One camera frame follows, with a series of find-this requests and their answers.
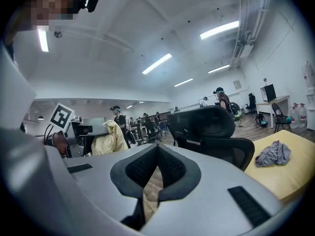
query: black and white tag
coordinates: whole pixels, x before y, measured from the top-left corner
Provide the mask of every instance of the black and white tag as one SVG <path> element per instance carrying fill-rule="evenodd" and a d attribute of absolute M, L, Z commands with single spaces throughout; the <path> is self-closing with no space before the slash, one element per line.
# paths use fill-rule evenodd
<path fill-rule="evenodd" d="M 50 124 L 58 127 L 62 132 L 66 132 L 71 120 L 75 117 L 74 110 L 58 103 L 55 107 L 52 116 L 50 117 Z"/>

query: desk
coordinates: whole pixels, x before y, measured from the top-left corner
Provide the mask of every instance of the desk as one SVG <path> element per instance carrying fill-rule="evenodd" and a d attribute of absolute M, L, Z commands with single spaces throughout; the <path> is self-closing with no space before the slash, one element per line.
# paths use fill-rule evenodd
<path fill-rule="evenodd" d="M 277 140 L 288 145 L 291 150 L 288 163 L 258 168 L 254 163 L 255 158 L 265 147 Z M 253 143 L 255 153 L 245 173 L 264 185 L 284 203 L 301 194 L 315 174 L 315 144 L 286 130 Z"/>
<path fill-rule="evenodd" d="M 277 97 L 276 99 L 270 101 L 270 102 L 263 102 L 263 103 L 256 103 L 256 109 L 257 109 L 257 114 L 259 114 L 259 106 L 268 106 L 268 113 L 270 113 L 270 119 L 271 119 L 271 128 L 274 128 L 274 118 L 273 115 L 275 114 L 274 111 L 272 110 L 271 104 L 272 103 L 280 103 L 282 101 L 287 101 L 287 107 L 288 107 L 288 113 L 284 113 L 284 115 L 289 115 L 290 112 L 290 96 L 285 95 L 285 96 L 280 96 Z"/>

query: floor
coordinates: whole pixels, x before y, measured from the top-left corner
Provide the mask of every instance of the floor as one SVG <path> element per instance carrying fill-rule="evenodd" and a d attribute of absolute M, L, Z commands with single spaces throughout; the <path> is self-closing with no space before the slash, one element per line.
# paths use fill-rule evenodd
<path fill-rule="evenodd" d="M 268 126 L 256 127 L 253 120 L 256 114 L 247 114 L 242 117 L 242 127 L 235 128 L 234 135 L 236 138 L 247 138 L 251 141 L 256 141 L 266 136 L 272 135 L 274 129 L 270 128 L 270 116 L 264 115 L 265 119 L 269 122 Z M 315 143 L 315 132 L 306 128 L 296 128 L 292 130 L 293 133 L 304 137 Z M 173 137 L 169 132 L 166 132 L 166 136 L 163 133 L 162 144 L 173 145 Z M 163 188 L 162 175 L 158 168 L 156 168 L 148 184 L 144 188 L 144 208 L 146 214 L 146 220 L 150 217 L 158 208 L 158 192 Z"/>

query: fluorescent light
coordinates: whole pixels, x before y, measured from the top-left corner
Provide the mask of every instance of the fluorescent light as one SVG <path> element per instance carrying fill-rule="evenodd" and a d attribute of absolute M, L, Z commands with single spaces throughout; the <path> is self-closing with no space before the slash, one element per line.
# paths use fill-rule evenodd
<path fill-rule="evenodd" d="M 40 46 L 43 52 L 48 52 L 47 34 L 44 30 L 38 29 L 38 36 L 40 41 Z"/>
<path fill-rule="evenodd" d="M 179 83 L 179 84 L 175 85 L 175 87 L 178 87 L 178 86 L 180 86 L 181 84 L 187 83 L 187 82 L 189 82 L 189 81 L 192 81 L 192 79 L 189 79 L 189 80 L 183 81 L 183 82 L 181 82 L 181 83 Z"/>
<path fill-rule="evenodd" d="M 217 28 L 214 28 L 214 29 L 211 29 L 203 34 L 200 35 L 201 39 L 205 39 L 207 37 L 210 37 L 212 35 L 215 35 L 215 34 L 218 34 L 222 31 L 225 31 L 225 30 L 230 30 L 230 29 L 233 29 L 233 28 L 237 28 L 239 26 L 239 21 L 235 21 L 233 23 L 229 23 L 229 24 L 226 24 L 226 25 L 223 25 L 223 26 L 219 26 Z"/>
<path fill-rule="evenodd" d="M 213 72 L 219 71 L 219 70 L 221 70 L 221 69 L 223 69 L 223 68 L 227 68 L 227 67 L 229 67 L 229 66 L 230 66 L 229 64 L 228 64 L 228 65 L 225 65 L 225 66 L 221 66 L 221 67 L 219 67 L 219 68 L 217 68 L 217 69 L 214 69 L 214 70 L 209 71 L 208 73 L 213 73 Z"/>
<path fill-rule="evenodd" d="M 143 74 L 147 74 L 149 72 L 151 72 L 154 68 L 156 68 L 158 65 L 161 65 L 164 61 L 167 61 L 168 59 L 170 59 L 172 57 L 172 55 L 170 55 L 169 53 L 166 54 L 164 57 L 160 58 L 157 62 L 155 62 L 153 65 L 150 65 L 147 69 L 145 69 L 142 73 Z"/>

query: gray cloth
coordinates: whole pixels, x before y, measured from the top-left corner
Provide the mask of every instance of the gray cloth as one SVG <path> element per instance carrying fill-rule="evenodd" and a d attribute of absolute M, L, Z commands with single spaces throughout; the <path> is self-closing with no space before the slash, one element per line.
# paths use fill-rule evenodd
<path fill-rule="evenodd" d="M 272 164 L 286 164 L 290 154 L 291 150 L 287 145 L 280 143 L 280 141 L 275 141 L 271 146 L 264 148 L 260 155 L 255 158 L 255 165 L 261 167 Z"/>

